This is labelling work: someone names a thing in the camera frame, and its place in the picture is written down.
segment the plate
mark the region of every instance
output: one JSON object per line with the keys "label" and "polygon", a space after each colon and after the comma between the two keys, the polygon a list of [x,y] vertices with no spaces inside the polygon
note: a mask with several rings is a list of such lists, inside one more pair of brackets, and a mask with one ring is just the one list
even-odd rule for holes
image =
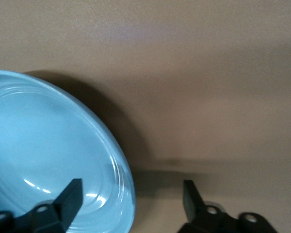
{"label": "plate", "polygon": [[60,88],[0,70],[0,210],[23,215],[73,178],[82,178],[84,199],[68,232],[129,232],[134,185],[110,131]]}

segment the glossy blue ceramic dish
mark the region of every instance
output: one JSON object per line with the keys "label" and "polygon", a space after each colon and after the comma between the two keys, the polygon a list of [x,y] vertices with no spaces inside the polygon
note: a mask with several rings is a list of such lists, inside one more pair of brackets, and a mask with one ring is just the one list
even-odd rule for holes
{"label": "glossy blue ceramic dish", "polygon": [[131,172],[118,143],[86,106],[40,79],[0,70],[0,210],[20,216],[83,179],[70,233],[127,233]]}

